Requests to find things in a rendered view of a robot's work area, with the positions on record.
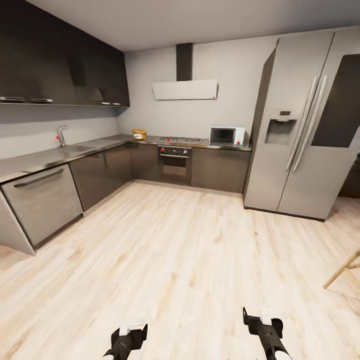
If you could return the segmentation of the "microwave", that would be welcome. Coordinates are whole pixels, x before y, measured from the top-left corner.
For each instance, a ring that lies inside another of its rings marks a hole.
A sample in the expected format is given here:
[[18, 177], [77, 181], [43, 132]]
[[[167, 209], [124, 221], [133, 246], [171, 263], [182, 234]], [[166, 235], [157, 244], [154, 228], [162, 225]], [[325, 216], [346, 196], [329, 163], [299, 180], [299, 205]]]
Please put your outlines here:
[[244, 125], [212, 125], [209, 142], [211, 144], [242, 146], [245, 131]]

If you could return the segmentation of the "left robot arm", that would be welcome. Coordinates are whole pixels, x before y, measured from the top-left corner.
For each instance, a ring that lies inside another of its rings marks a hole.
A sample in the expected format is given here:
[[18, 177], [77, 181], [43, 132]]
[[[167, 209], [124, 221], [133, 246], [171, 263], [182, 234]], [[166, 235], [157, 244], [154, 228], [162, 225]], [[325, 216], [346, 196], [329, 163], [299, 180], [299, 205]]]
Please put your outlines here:
[[[144, 326], [142, 329], [130, 327]], [[148, 324], [144, 316], [122, 318], [120, 329], [111, 335], [111, 347], [100, 360], [127, 360], [132, 350], [140, 350], [147, 340]]]

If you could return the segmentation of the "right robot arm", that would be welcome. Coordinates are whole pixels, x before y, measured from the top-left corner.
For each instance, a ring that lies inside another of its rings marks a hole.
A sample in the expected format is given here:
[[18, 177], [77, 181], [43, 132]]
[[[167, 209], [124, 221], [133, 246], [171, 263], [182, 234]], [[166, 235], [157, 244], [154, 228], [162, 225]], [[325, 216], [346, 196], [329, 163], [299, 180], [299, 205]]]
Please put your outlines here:
[[281, 319], [287, 319], [284, 309], [261, 307], [261, 316], [248, 315], [243, 308], [243, 323], [251, 335], [258, 335], [267, 360], [293, 360], [280, 341], [283, 338]]

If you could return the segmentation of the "popcorn bag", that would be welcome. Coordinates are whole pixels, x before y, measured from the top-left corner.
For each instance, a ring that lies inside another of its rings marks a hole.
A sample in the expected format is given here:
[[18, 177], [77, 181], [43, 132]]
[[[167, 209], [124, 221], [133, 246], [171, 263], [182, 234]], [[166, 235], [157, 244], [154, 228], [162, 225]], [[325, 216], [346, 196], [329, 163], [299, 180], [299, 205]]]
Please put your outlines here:
[[143, 129], [133, 129], [133, 138], [135, 140], [145, 140], [146, 139], [146, 135], [147, 135], [147, 131], [143, 130]]

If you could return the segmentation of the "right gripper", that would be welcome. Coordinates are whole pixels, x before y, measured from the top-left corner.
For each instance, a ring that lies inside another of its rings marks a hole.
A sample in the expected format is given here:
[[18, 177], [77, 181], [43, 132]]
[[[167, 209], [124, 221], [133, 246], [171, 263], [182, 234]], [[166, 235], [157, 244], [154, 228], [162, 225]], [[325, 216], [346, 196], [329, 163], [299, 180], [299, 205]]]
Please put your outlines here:
[[246, 308], [243, 308], [243, 323], [248, 326], [251, 335], [258, 335], [263, 342], [265, 336], [276, 336], [279, 340], [283, 338], [282, 322], [277, 318], [271, 319], [271, 325], [263, 324], [260, 317], [248, 315]]

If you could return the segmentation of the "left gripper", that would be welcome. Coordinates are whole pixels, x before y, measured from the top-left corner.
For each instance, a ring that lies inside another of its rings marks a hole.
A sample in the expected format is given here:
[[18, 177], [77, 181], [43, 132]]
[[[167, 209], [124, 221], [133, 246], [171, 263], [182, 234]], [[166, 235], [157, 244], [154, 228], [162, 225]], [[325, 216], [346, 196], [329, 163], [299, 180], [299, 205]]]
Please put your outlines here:
[[127, 335], [120, 336], [119, 330], [111, 335], [111, 347], [116, 344], [123, 344], [127, 349], [129, 356], [132, 350], [140, 350], [144, 341], [147, 340], [148, 324], [146, 323], [143, 330], [133, 329]]

